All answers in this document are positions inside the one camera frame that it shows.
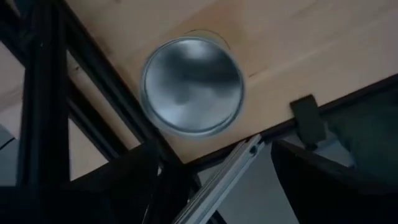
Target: black beam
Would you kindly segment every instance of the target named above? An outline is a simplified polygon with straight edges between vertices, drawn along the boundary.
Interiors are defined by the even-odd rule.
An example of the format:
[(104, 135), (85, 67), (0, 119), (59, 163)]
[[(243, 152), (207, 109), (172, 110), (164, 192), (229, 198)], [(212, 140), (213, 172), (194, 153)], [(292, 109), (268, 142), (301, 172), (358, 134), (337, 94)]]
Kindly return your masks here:
[(138, 101), (68, 4), (63, 0), (58, 3), (59, 10), (65, 16), (67, 23), (68, 49), (76, 61), (135, 137), (140, 142), (158, 141), (161, 147), (160, 156), (163, 160), (181, 166), (181, 160), (159, 130), (147, 119)]
[(28, 43), (18, 160), (19, 185), (69, 182), (65, 26), (52, 1), (37, 0)]
[(69, 117), (108, 161), (129, 151), (71, 80), (68, 105)]

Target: reflective surface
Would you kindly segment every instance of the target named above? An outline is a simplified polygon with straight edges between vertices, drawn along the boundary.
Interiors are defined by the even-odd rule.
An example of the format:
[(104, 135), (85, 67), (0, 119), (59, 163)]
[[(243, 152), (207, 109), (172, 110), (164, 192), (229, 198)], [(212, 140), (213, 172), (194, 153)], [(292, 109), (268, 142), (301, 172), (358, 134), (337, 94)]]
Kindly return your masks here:
[(160, 129), (181, 136), (211, 136), (236, 118), (243, 92), (239, 69), (218, 44), (181, 37), (148, 59), (141, 103)]

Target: metal rod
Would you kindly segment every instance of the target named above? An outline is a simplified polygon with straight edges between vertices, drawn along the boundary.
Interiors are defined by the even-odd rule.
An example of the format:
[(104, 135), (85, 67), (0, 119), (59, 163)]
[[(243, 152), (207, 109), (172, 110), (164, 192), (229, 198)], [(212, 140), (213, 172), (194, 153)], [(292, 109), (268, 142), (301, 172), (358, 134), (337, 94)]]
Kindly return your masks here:
[(52, 1), (31, 15), (17, 184), (58, 186), (70, 181), (65, 26)]
[(263, 148), (259, 134), (240, 142), (174, 223), (205, 224)]

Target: black metal bar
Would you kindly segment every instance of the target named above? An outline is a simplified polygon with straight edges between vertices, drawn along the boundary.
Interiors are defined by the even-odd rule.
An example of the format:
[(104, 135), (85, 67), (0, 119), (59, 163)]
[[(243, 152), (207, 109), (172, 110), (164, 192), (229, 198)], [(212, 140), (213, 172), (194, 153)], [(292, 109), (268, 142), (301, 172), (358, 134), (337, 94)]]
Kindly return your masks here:
[[(319, 113), (322, 118), (330, 116), (331, 114), (337, 112), (338, 110), (343, 110), (344, 108), (353, 105), (361, 100), (364, 100), (370, 96), (378, 94), (382, 91), (386, 91), (390, 88), (396, 88), (398, 84), (398, 74), (385, 78), (381, 81), (373, 83), (367, 87), (350, 93), (346, 96), (333, 100), (330, 103), (322, 105), (319, 107)], [(294, 119), (289, 119), (283, 123), (275, 125), (269, 129), (260, 132), (262, 138), (265, 142), (271, 142), (273, 139), (282, 136), (289, 131), (295, 131), (297, 129), (297, 123)], [(215, 152), (209, 153), (203, 157), (195, 159), (187, 164), (189, 169), (194, 172), (200, 172), (217, 164), (222, 163), (222, 161), (231, 153), (236, 145), (235, 143), (230, 144), (224, 148), (221, 148)]]
[(69, 117), (108, 161), (129, 151), (71, 80), (68, 84), (68, 105)]
[(58, 186), (70, 180), (65, 26), (52, 1), (31, 15), (17, 183)]
[(67, 44), (73, 57), (136, 138), (140, 142), (158, 141), (161, 145), (160, 156), (163, 160), (176, 166), (181, 166), (181, 160), (160, 134), (159, 130), (146, 118), (138, 101), (68, 4), (63, 0), (58, 3), (60, 11), (65, 15)]

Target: black fabric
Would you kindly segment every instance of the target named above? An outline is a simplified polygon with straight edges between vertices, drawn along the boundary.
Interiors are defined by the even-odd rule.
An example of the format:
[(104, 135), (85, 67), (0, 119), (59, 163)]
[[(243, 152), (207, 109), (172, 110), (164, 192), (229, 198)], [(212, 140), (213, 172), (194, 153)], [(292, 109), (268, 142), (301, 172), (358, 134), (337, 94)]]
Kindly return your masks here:
[(155, 141), (142, 143), (65, 188), (108, 198), (118, 223), (141, 223), (156, 188), (158, 148)]
[(188, 202), (192, 181), (192, 173), (185, 169), (163, 169), (147, 210), (146, 223), (172, 223)]
[(318, 141), (326, 138), (317, 102), (312, 95), (291, 102), (290, 108), (297, 122), (298, 136), (306, 146), (313, 148)]
[(397, 223), (398, 195), (372, 177), (284, 141), (272, 161), (300, 223)]

